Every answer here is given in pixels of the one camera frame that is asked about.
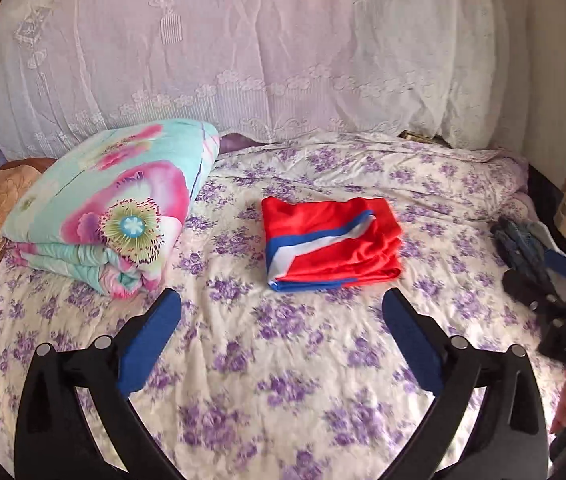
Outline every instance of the blue flower center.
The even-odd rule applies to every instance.
[[[125,216],[119,223],[121,232],[128,238],[138,238],[145,232],[145,222],[135,215]]]

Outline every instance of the bed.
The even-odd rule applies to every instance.
[[[380,319],[391,284],[295,294],[268,287],[266,196],[386,198],[405,232],[394,285],[449,334],[485,349],[524,345],[550,420],[562,367],[535,353],[538,327],[502,290],[505,265],[489,232],[501,214],[535,218],[527,164],[502,149],[461,148],[522,138],[527,78],[524,67],[510,70],[510,55],[524,42],[504,40],[508,25],[521,22],[516,0],[300,0],[285,12],[267,1],[215,0],[223,5],[207,10],[222,40],[197,38],[205,56],[188,32],[201,0],[3,0],[0,8],[7,159],[58,157],[99,130],[167,116],[267,142],[222,155],[191,206],[165,276],[184,316],[148,384],[132,395],[143,422],[188,479],[367,479],[387,467],[428,409],[432,397],[418,389]],[[322,15],[326,1],[353,2],[358,14]],[[451,12],[437,2],[451,2]],[[223,14],[225,4],[242,14]],[[324,19],[312,22],[308,8]],[[408,10],[436,27],[407,23]],[[320,48],[302,52],[277,16],[299,20]],[[354,33],[354,25],[365,30]],[[260,41],[272,27],[277,40]],[[105,37],[111,56],[98,47]],[[359,44],[363,37],[373,49]],[[139,58],[146,64],[135,66]],[[402,140],[403,130],[442,136],[456,149]],[[36,345],[85,347],[153,300],[111,300],[1,261],[6,470],[14,468],[16,413]],[[89,395],[78,394],[104,457],[119,464]],[[476,392],[446,463],[460,456],[479,406]]]

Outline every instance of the white stripe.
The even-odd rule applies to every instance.
[[[294,258],[309,254],[324,247],[337,244],[348,238],[359,238],[367,231],[372,222],[376,219],[375,216],[370,215],[366,217],[360,224],[353,227],[349,232],[341,236],[326,236],[317,238],[311,242],[304,242],[298,245],[291,245],[279,248],[272,257],[269,264],[268,282],[272,284],[278,278],[287,275],[289,268],[292,266]]]

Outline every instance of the folded garment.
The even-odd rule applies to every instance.
[[[116,298],[157,289],[218,146],[214,126],[188,120],[90,137],[8,215],[1,233],[11,257]]]
[[[401,228],[383,198],[292,205],[270,196],[262,208],[274,290],[367,285],[401,273]]]

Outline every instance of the floral bed sheet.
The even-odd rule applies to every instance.
[[[475,346],[530,351],[546,416],[559,365],[535,353],[539,330],[503,292],[488,221],[533,216],[523,161],[382,135],[315,134],[217,161],[167,270],[183,319],[132,403],[188,479],[375,479],[432,397],[387,333],[380,301],[399,286],[418,311]],[[260,202],[385,197],[405,235],[393,284],[280,294],[268,288]],[[152,297],[111,300],[40,270],[0,264],[0,462],[13,471],[14,428],[38,343],[83,348],[114,334]],[[118,464],[86,390],[78,391],[104,457]],[[446,463],[476,418],[477,391]]]

